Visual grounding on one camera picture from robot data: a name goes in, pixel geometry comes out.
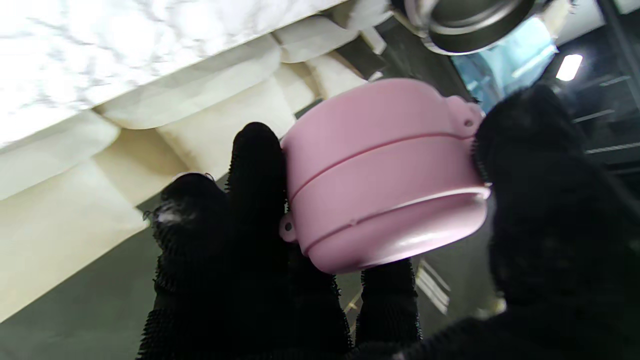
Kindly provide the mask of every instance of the stainless steel pot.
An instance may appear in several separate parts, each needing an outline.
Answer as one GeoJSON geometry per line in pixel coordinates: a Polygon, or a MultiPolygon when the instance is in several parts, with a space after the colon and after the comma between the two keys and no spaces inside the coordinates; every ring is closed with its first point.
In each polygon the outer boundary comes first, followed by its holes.
{"type": "Polygon", "coordinates": [[[474,53],[542,9],[545,0],[405,0],[409,21],[436,53],[474,53]]]}

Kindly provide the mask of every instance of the marble countertop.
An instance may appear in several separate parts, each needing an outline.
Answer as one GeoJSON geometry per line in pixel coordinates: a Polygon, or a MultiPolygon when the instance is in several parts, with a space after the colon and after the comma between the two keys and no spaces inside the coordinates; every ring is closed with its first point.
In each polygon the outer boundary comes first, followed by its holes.
{"type": "Polygon", "coordinates": [[[343,1],[5,1],[0,149],[343,1]]]}

